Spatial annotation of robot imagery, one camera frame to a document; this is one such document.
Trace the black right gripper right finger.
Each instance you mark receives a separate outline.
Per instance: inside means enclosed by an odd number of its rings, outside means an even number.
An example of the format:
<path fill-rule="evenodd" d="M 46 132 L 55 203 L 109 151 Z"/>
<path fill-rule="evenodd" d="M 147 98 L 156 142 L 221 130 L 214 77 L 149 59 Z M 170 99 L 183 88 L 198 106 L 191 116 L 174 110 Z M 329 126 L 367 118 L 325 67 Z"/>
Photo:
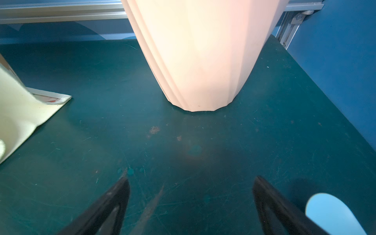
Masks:
<path fill-rule="evenodd" d="M 262 176 L 253 184 L 253 196 L 265 235 L 326 235 Z"/>

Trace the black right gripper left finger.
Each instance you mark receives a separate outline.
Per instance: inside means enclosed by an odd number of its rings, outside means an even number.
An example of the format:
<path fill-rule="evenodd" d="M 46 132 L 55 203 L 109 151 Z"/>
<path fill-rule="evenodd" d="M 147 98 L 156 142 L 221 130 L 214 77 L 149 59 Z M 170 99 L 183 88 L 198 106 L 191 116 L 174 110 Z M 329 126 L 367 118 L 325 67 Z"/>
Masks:
<path fill-rule="evenodd" d="M 105 194 L 93 203 L 59 235 L 118 235 L 122 228 L 130 185 L 121 177 Z"/>

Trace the cream floral canvas bag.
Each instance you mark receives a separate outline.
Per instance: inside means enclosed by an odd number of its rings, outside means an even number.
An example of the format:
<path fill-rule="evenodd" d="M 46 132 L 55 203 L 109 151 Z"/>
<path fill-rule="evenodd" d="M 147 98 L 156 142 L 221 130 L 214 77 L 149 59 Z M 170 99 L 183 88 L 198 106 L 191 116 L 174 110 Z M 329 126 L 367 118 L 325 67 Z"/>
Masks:
<path fill-rule="evenodd" d="M 70 99 L 26 87 L 1 56 L 1 163 Z"/>

